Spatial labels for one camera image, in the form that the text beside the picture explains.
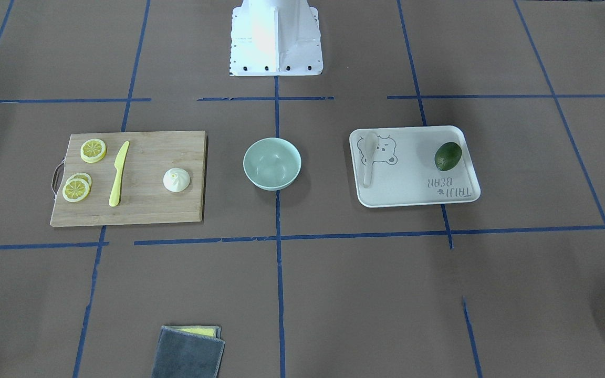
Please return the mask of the beige spoon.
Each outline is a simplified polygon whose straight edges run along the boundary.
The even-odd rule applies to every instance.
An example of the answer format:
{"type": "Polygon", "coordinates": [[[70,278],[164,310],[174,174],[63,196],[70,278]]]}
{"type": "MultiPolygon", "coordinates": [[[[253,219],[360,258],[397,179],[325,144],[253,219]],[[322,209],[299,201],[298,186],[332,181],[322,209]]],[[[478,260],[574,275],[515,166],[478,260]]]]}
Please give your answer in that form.
{"type": "Polygon", "coordinates": [[[366,165],[363,170],[363,187],[368,188],[372,185],[374,155],[379,145],[379,136],[375,132],[368,132],[364,139],[366,165]]]}

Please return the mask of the light green bowl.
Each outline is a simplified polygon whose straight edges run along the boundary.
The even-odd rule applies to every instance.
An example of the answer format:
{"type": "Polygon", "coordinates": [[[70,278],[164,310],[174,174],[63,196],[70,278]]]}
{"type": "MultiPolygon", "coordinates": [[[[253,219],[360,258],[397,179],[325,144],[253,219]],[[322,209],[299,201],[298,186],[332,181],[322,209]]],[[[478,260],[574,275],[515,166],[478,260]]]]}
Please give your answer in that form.
{"type": "Polygon", "coordinates": [[[302,166],[298,149],[282,138],[256,141],[243,156],[243,171],[254,186],[265,191],[281,191],[290,186],[302,166]]]}

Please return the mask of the white bear tray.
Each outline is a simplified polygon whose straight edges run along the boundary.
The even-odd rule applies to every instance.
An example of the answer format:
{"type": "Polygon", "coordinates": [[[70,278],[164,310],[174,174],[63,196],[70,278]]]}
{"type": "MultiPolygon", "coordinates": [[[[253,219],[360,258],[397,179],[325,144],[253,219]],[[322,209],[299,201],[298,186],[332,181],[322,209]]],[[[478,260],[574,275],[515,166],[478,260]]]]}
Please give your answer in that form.
{"type": "Polygon", "coordinates": [[[356,129],[349,141],[356,195],[367,208],[472,203],[481,195],[464,133],[455,126],[356,129]],[[365,139],[372,133],[378,142],[372,182],[365,187],[365,139]],[[434,160],[444,143],[457,143],[462,150],[448,171],[437,169],[434,160]]]}

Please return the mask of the green avocado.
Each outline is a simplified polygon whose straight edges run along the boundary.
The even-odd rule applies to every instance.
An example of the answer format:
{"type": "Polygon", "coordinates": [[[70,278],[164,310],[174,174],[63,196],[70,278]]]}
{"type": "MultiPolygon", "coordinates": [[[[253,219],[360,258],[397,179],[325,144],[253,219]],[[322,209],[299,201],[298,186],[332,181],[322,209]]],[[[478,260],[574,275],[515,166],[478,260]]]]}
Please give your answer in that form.
{"type": "Polygon", "coordinates": [[[449,171],[458,165],[462,156],[463,149],[459,144],[454,142],[444,143],[434,155],[435,167],[439,171],[449,171]]]}

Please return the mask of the bamboo cutting board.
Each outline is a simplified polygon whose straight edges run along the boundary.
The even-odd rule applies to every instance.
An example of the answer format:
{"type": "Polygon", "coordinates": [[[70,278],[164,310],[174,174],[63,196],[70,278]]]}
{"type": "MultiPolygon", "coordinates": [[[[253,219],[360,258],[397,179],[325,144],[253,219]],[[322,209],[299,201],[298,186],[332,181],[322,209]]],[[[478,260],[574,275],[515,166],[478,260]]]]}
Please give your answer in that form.
{"type": "Polygon", "coordinates": [[[50,224],[53,227],[134,225],[196,222],[203,219],[208,137],[205,131],[96,132],[72,134],[64,160],[61,184],[85,172],[92,177],[89,195],[68,203],[58,192],[50,224]],[[106,142],[107,153],[97,163],[80,157],[89,139],[106,142]],[[114,161],[124,141],[130,141],[122,177],[120,203],[110,207],[114,161]],[[165,172],[187,170],[191,184],[170,192],[163,186],[165,172]]]}

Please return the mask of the yellow sponge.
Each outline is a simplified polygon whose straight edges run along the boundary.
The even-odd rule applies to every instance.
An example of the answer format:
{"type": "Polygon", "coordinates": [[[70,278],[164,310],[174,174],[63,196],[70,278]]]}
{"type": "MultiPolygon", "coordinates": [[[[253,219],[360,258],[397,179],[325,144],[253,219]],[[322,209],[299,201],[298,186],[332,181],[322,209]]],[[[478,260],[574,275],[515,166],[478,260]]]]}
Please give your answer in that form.
{"type": "Polygon", "coordinates": [[[221,327],[215,325],[186,325],[175,327],[180,332],[202,335],[203,337],[221,338],[221,327]]]}

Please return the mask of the yellow plastic knife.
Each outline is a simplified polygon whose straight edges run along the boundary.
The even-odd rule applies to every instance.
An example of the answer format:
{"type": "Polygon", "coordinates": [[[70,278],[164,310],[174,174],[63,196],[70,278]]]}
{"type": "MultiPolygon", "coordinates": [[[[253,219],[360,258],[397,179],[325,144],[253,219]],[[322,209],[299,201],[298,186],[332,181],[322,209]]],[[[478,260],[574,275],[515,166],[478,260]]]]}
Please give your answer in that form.
{"type": "Polygon", "coordinates": [[[128,148],[130,145],[130,141],[124,141],[123,145],[119,149],[115,161],[114,168],[116,169],[115,177],[113,180],[113,185],[111,187],[111,192],[108,200],[108,204],[110,207],[116,207],[120,203],[121,199],[121,190],[122,190],[122,177],[124,174],[124,165],[127,160],[128,148]]]}

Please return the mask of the grey cloth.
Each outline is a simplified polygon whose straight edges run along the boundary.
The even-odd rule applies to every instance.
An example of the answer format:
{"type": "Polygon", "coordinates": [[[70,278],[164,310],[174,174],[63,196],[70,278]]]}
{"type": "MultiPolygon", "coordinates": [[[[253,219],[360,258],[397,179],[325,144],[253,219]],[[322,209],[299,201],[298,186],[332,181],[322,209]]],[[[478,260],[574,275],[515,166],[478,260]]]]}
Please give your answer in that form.
{"type": "Polygon", "coordinates": [[[217,377],[225,341],[175,327],[161,327],[151,377],[217,377]]]}

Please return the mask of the lemon slice top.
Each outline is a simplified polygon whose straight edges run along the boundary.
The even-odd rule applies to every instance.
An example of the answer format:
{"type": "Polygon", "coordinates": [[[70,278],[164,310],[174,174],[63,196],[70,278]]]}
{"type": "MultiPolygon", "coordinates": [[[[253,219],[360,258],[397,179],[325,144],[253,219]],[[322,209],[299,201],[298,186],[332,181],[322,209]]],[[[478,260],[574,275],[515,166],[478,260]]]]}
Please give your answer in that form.
{"type": "Polygon", "coordinates": [[[102,139],[89,139],[81,145],[80,157],[86,163],[97,163],[106,156],[107,145],[102,139]]]}

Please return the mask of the lemon slice behind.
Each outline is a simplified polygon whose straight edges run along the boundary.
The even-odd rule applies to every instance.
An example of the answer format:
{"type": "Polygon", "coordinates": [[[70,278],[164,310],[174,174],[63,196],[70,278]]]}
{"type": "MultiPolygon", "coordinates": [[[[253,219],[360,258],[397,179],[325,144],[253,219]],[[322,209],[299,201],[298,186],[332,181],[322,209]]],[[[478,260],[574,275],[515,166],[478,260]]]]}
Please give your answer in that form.
{"type": "Polygon", "coordinates": [[[87,174],[85,172],[79,172],[77,174],[71,175],[67,179],[67,181],[74,180],[74,179],[82,179],[82,180],[84,180],[84,181],[87,182],[88,186],[91,186],[93,184],[93,180],[92,180],[91,175],[87,174]]]}

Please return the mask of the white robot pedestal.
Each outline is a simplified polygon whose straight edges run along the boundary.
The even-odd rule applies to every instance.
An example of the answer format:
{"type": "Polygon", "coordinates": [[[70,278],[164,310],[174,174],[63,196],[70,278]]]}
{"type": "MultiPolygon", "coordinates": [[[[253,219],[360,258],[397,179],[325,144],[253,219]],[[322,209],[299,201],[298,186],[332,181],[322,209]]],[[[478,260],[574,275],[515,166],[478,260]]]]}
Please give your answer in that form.
{"type": "Polygon", "coordinates": [[[307,1],[243,1],[232,10],[229,75],[320,75],[319,14],[307,1]]]}

